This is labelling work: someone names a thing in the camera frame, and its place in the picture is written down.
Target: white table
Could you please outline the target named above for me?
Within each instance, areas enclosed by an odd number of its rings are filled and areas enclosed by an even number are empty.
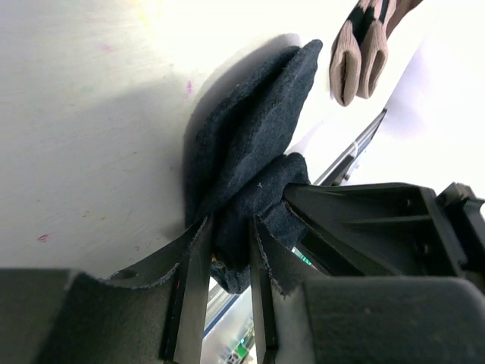
[[[354,4],[5,0],[0,266],[105,277],[174,239],[187,128],[270,54],[313,38],[324,50],[291,146],[322,172],[382,109],[432,12],[424,2],[395,30],[373,98],[344,109],[327,74]],[[318,147],[304,138],[314,127]]]

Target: felt fabric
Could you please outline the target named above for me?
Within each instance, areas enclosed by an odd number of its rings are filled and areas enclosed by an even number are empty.
[[[249,285],[248,214],[265,216],[271,233],[288,246],[302,231],[294,231],[281,196],[290,182],[308,183],[305,160],[281,155],[313,85],[321,48],[313,40],[270,57],[215,108],[196,136],[185,178],[186,225],[214,213],[212,274],[231,293]]]
[[[386,28],[396,10],[396,0],[371,0],[366,10],[373,20],[361,44],[362,68],[357,96],[368,99],[387,63]]]
[[[361,73],[360,43],[367,29],[362,29],[364,16],[370,0],[359,0],[343,24],[333,45],[330,62],[330,88],[335,100],[347,106],[358,90]]]
[[[310,184],[305,159],[298,153],[276,157],[216,214],[217,259],[211,273],[228,292],[242,293],[249,286],[249,221],[254,215],[287,248],[305,235],[305,226],[286,209],[282,200],[289,183]]]

